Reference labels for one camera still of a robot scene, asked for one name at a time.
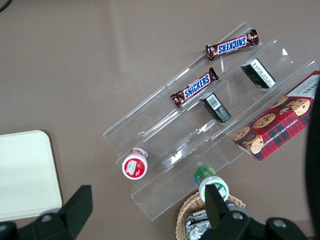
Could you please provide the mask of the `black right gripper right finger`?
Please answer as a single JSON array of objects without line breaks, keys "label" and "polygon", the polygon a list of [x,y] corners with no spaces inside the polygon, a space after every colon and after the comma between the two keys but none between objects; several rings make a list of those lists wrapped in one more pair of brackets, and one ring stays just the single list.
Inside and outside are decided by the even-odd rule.
[{"label": "black right gripper right finger", "polygon": [[246,240],[250,218],[239,210],[230,210],[214,185],[205,186],[205,211],[211,229],[202,240]]}]

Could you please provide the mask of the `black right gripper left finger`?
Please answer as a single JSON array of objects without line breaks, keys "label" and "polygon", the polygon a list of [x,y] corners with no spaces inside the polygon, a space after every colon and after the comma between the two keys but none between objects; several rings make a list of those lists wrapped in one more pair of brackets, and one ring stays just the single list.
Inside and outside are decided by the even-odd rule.
[{"label": "black right gripper left finger", "polygon": [[93,211],[92,187],[82,185],[56,213],[33,223],[36,240],[75,240]]}]

